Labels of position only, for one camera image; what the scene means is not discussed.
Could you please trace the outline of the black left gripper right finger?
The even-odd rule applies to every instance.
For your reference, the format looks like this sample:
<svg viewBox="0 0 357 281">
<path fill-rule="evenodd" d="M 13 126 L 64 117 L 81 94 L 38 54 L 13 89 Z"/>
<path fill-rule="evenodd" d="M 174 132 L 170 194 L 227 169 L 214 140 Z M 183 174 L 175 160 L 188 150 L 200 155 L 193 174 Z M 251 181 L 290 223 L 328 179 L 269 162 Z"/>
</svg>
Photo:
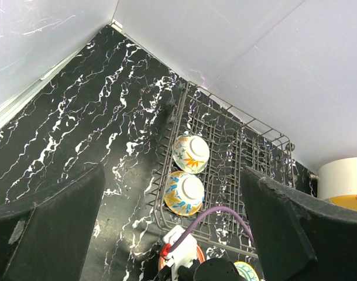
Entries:
<svg viewBox="0 0 357 281">
<path fill-rule="evenodd" d="M 241 191 L 266 280 L 357 280 L 357 211 L 250 167 L 242 169 Z"/>
</svg>

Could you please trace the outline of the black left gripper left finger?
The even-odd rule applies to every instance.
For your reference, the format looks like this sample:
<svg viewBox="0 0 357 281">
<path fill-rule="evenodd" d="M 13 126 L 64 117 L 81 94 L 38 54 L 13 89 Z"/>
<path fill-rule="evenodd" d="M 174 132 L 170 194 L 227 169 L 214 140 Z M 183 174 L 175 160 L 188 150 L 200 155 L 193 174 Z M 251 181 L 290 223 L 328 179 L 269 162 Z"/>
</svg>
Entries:
<svg viewBox="0 0 357 281">
<path fill-rule="evenodd" d="M 104 188 L 97 164 L 0 205 L 0 280 L 79 280 Z"/>
</svg>

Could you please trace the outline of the blue scalloped sun bowl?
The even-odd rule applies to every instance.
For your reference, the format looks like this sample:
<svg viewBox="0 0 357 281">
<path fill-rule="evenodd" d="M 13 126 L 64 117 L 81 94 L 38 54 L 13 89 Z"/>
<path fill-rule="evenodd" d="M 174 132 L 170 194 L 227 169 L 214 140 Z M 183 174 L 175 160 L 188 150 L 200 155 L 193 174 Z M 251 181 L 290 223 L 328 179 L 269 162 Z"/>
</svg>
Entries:
<svg viewBox="0 0 357 281">
<path fill-rule="evenodd" d="M 258 274 L 254 270 L 253 267 L 251 267 L 250 264 L 246 262 L 241 262 L 237 261 L 234 262 L 234 265 L 239 272 L 239 274 L 246 280 L 246 281 L 260 281 Z"/>
</svg>

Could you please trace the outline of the red orange floral bowl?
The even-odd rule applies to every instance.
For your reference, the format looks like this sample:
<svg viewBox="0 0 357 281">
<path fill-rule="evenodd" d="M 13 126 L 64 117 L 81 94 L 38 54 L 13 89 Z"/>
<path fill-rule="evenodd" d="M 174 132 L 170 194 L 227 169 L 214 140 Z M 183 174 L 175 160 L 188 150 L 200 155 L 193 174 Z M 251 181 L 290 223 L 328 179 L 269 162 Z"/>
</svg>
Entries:
<svg viewBox="0 0 357 281">
<path fill-rule="evenodd" d="M 206 257 L 199 245 L 197 245 L 197 259 L 200 261 L 200 263 L 206 261 Z M 160 257 L 157 266 L 158 271 L 162 270 L 165 267 L 166 263 L 167 262 L 162 257 Z"/>
</svg>

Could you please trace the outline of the blue and yellow patterned bowl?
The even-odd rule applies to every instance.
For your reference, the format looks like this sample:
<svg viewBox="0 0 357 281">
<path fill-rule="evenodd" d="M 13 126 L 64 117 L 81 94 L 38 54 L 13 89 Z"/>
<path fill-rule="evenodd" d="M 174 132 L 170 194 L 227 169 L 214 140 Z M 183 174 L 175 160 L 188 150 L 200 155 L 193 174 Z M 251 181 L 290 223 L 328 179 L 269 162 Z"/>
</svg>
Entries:
<svg viewBox="0 0 357 281">
<path fill-rule="evenodd" d="M 205 196 L 204 185 L 194 174 L 176 171 L 169 175 L 163 195 L 170 211 L 188 217 L 201 209 Z"/>
</svg>

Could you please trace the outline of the yellow rim leaf bowl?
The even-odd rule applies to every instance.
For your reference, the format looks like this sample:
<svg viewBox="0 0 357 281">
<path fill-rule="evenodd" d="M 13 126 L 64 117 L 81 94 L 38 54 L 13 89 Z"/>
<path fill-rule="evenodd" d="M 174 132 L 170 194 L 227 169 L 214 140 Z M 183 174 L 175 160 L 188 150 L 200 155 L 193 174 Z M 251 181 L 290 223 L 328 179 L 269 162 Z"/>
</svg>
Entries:
<svg viewBox="0 0 357 281">
<path fill-rule="evenodd" d="M 181 135 L 173 145 L 173 160 L 184 172 L 201 173 L 207 166 L 210 149 L 207 142 L 198 135 Z"/>
</svg>

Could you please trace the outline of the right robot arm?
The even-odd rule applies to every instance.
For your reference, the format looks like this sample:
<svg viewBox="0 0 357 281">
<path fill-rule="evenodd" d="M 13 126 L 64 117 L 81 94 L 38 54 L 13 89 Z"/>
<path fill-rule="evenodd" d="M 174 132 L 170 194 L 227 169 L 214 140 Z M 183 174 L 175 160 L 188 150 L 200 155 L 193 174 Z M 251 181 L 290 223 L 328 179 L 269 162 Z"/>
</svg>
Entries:
<svg viewBox="0 0 357 281">
<path fill-rule="evenodd" d="M 191 234 L 187 235 L 177 248 L 173 248 L 183 233 L 184 228 L 176 225 L 163 237 L 164 245 L 158 262 L 158 280 L 244 280 L 228 259 L 206 260 L 197 240 Z"/>
</svg>

